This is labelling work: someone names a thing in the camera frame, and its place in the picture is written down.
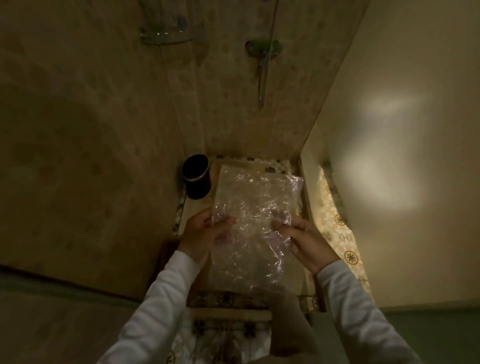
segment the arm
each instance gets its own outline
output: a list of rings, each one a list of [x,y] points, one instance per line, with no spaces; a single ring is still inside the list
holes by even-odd
[[[351,363],[421,363],[341,260],[317,274]]]
[[[209,208],[187,221],[178,250],[123,327],[119,340],[98,364],[164,363],[167,360],[190,286],[205,264],[215,237],[233,223],[234,219],[228,218],[211,226]]]
[[[421,363],[311,221],[295,216],[274,228],[293,238],[292,254],[317,276],[351,363]]]
[[[148,290],[144,302],[120,332],[119,340],[99,364],[164,363],[185,311],[187,295],[200,268],[176,251]]]

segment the white long-sleeve shirt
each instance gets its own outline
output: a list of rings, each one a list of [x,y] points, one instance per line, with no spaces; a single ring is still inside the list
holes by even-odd
[[[199,271],[190,257],[176,251],[122,329],[119,340],[98,363],[165,363]],[[351,363],[421,363],[344,262],[326,266],[317,278]]]

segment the black cylindrical container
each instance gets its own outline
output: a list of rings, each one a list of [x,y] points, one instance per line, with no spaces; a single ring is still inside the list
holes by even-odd
[[[210,192],[210,160],[204,154],[194,154],[187,158],[181,168],[187,196],[192,200],[199,200]]]

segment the plastic bag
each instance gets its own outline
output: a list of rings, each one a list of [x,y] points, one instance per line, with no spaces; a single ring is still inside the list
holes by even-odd
[[[290,253],[290,237],[273,230],[271,223],[291,222],[302,185],[301,177],[222,167],[212,219],[215,223],[230,215],[237,221],[212,249],[212,289],[297,293],[292,287],[301,285],[303,269]]]

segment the hand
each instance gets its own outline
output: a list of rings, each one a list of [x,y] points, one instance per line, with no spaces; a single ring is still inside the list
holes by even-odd
[[[340,260],[311,221],[292,216],[291,225],[273,221],[272,226],[282,235],[292,237],[292,254],[313,274],[316,275],[327,265]]]
[[[215,238],[230,229],[234,222],[235,219],[229,217],[212,226],[212,209],[206,208],[188,219],[178,250],[188,255],[202,268]]]

